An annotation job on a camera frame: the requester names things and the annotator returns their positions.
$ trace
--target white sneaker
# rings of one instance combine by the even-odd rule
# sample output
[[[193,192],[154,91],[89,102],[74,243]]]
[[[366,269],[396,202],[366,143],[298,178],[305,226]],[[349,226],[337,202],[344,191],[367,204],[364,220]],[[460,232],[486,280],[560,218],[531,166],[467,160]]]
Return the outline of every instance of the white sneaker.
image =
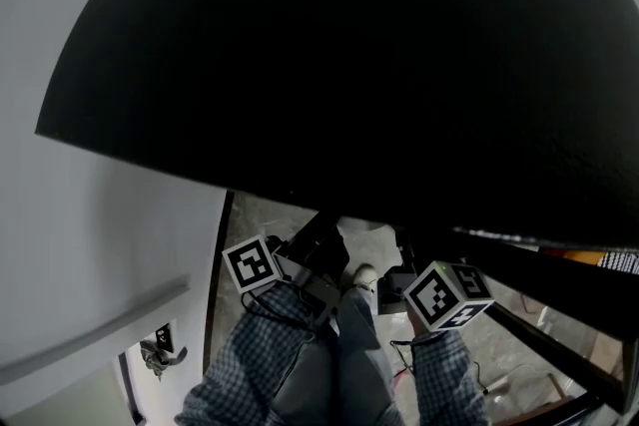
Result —
[[[373,285],[379,279],[379,274],[372,264],[361,264],[352,277],[352,285],[363,287],[368,291],[373,291]]]

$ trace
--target tile floor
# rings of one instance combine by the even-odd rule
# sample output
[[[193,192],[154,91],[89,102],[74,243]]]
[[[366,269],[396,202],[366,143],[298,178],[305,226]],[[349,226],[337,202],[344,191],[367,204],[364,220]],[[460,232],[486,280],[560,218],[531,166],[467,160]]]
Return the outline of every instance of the tile floor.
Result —
[[[256,234],[275,234],[281,239],[291,238],[314,214],[315,212],[302,208],[237,194],[229,222],[226,247]],[[363,262],[373,264],[380,275],[383,275],[391,266],[400,264],[399,251],[394,242],[394,231],[389,226],[372,231],[341,229],[341,233],[350,255],[347,273],[352,273]],[[496,300],[502,305],[528,321],[537,323],[543,308],[541,304],[526,299],[524,308],[524,302],[519,293],[494,281],[490,281],[490,286]],[[212,333],[212,357],[224,343],[242,313],[243,308],[231,277],[226,266],[222,264]],[[375,326],[382,345],[387,346],[393,369],[398,371],[403,365],[388,342],[391,339],[411,337],[412,330],[405,315],[379,316],[375,319]],[[574,325],[571,325],[565,330],[571,332],[573,327]],[[575,332],[573,341],[582,342],[588,337],[586,334],[592,337],[592,332],[578,330]],[[472,359],[481,367],[481,381],[485,385],[512,371],[506,387],[484,398],[493,422],[515,417],[545,403],[558,400],[559,394],[550,381],[548,373],[556,377],[559,385],[567,393],[578,395],[582,392],[582,389],[574,382],[486,315],[481,315],[469,323],[462,330],[462,337]],[[594,337],[588,342],[594,345]],[[416,396],[411,376],[403,373],[396,379],[395,385],[397,405],[406,424],[417,424]]]

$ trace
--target checkered shirt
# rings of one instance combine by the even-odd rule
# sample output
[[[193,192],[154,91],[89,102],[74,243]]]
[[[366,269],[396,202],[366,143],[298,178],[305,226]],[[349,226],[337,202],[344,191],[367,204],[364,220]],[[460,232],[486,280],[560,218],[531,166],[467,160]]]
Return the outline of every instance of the checkered shirt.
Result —
[[[313,328],[312,316],[288,285],[276,284],[261,296],[278,314]],[[251,308],[265,313],[256,304]],[[180,426],[283,425],[271,404],[306,343],[316,335],[295,326],[246,314],[176,417]],[[467,350],[457,332],[414,346],[414,372],[421,424],[486,424],[485,406],[470,371]],[[399,426],[394,405],[377,426]]]

